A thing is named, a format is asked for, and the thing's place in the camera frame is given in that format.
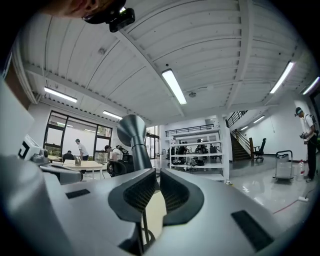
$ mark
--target white wall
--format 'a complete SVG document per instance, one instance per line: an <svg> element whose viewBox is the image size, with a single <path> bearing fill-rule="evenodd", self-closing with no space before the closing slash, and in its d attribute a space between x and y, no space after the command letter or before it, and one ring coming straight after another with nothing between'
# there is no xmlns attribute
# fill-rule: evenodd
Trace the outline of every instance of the white wall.
<svg viewBox="0 0 320 256"><path fill-rule="evenodd" d="M300 119L294 116L295 110L293 96L288 93L279 106L271 107L264 113L262 121L249 124L249 128L241 133L248 139L251 137L254 146L261 146L263 138L266 138L265 154L291 150L294 160L306 160L307 146L299 137L303 127Z"/></svg>

